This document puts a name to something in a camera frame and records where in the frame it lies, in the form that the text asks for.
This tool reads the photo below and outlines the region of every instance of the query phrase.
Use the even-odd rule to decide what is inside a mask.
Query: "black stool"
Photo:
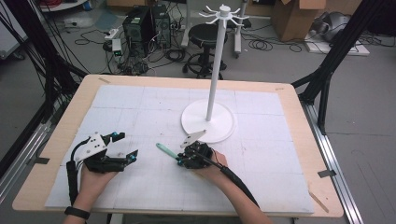
[[[193,54],[184,64],[183,73],[187,73],[190,69],[197,78],[212,75],[213,62],[209,61],[210,56],[215,55],[210,53],[211,49],[216,48],[216,40],[218,38],[218,26],[215,24],[198,24],[193,26],[189,31],[190,41],[200,48],[204,48],[203,53]],[[227,41],[227,34],[224,36],[224,43]],[[193,63],[191,60],[198,57],[198,62]],[[220,71],[227,68],[227,65],[221,61]]]

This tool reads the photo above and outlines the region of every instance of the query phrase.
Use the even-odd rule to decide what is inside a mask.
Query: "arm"
[[[213,153],[212,160],[227,166],[225,156],[217,151]],[[227,196],[243,223],[272,223],[271,219],[240,188],[225,176],[219,168],[212,165],[204,169],[195,170],[195,173],[210,180]]]
[[[90,212],[93,204],[96,202],[99,195],[105,190],[107,183],[116,176],[116,172],[98,174],[88,170],[85,165],[81,170],[81,183],[79,194],[76,198],[73,207]],[[85,219],[75,216],[67,216],[64,219],[64,224],[84,224]]]

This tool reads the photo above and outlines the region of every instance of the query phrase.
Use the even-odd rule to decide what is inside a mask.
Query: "black wrist strap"
[[[75,216],[75,217],[81,217],[84,219],[88,219],[90,217],[90,213],[72,206],[68,206],[66,210],[64,210],[64,213],[67,215]]]

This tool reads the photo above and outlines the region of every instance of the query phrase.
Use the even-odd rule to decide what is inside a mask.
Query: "white mug tree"
[[[213,21],[207,22],[207,24],[213,24],[219,21],[209,100],[200,100],[188,105],[181,116],[181,124],[186,133],[196,133],[205,130],[205,135],[199,139],[201,142],[216,143],[231,136],[236,123],[233,113],[227,106],[215,103],[227,21],[232,21],[236,26],[241,26],[242,24],[238,24],[233,18],[241,21],[247,17],[240,18],[235,16],[239,9],[231,12],[231,9],[224,5],[219,8],[219,11],[214,11],[209,7],[207,9],[213,14],[204,15],[200,13],[200,15],[207,18],[216,17]]]

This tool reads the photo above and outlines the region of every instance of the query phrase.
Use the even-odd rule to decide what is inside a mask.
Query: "desk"
[[[64,153],[70,148],[78,127],[90,108],[97,90],[101,85],[107,84],[209,89],[210,80],[164,77],[86,76],[41,153],[41,157],[50,158],[49,163],[46,165],[35,165],[13,203],[14,209],[20,211],[59,211],[59,209],[48,209],[44,204],[50,194],[58,167],[64,158]],[[332,181],[329,177],[320,178],[318,176],[318,172],[325,170],[326,167],[294,88],[290,84],[220,81],[218,83],[218,90],[265,91],[278,94],[315,207],[315,213],[307,216],[342,216],[344,214],[343,208],[332,185]],[[111,213],[134,212],[130,210],[115,211],[105,209],[96,211]]]

